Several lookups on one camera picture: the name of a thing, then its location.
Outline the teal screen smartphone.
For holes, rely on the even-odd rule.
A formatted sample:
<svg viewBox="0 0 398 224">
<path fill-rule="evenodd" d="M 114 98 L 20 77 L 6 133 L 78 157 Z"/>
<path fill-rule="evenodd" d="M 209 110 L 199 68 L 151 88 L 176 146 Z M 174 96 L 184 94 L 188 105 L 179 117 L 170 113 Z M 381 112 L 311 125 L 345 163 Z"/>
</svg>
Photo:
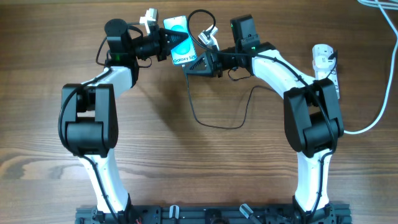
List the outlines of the teal screen smartphone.
<svg viewBox="0 0 398 224">
<path fill-rule="evenodd" d="M 187 17 L 177 16 L 163 20 L 164 28 L 173 31 L 171 40 L 176 46 L 170 51 L 175 66 L 192 62 L 197 58 L 193 40 L 188 34 Z"/>
</svg>

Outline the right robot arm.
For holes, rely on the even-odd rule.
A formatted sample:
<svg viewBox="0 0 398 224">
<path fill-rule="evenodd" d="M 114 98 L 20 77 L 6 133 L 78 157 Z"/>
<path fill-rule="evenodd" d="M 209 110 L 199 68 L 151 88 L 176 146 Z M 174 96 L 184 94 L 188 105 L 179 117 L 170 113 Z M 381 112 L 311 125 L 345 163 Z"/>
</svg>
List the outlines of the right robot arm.
<svg viewBox="0 0 398 224">
<path fill-rule="evenodd" d="M 266 82 L 284 101 L 284 130 L 297 153 L 298 184 L 294 194 L 296 223 L 336 223 L 327 195 L 328 171 L 338 138 L 344 132 L 341 110 L 333 82 L 316 79 L 288 63 L 270 43 L 262 43 L 252 15 L 231 19 L 235 45 L 220 50 L 212 25 L 192 40 L 204 49 L 185 76 L 222 76 L 225 70 L 245 68 Z"/>
</svg>

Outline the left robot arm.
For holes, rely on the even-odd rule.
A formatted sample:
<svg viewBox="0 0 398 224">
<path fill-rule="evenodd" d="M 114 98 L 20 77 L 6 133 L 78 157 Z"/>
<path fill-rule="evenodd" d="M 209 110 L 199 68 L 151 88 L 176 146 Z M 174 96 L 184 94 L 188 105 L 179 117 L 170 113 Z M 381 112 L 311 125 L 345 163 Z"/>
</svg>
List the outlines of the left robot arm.
<svg viewBox="0 0 398 224">
<path fill-rule="evenodd" d="M 189 38 L 184 30 L 161 28 L 155 22 L 145 25 L 147 35 L 122 19 L 108 21 L 103 43 L 109 50 L 101 63 L 103 71 L 91 80 L 62 88 L 58 135 L 62 145 L 83 164 L 97 199 L 93 208 L 76 211 L 77 223 L 142 223 L 116 164 L 116 99 L 137 83 L 139 60 L 153 56 L 165 60 Z"/>
</svg>

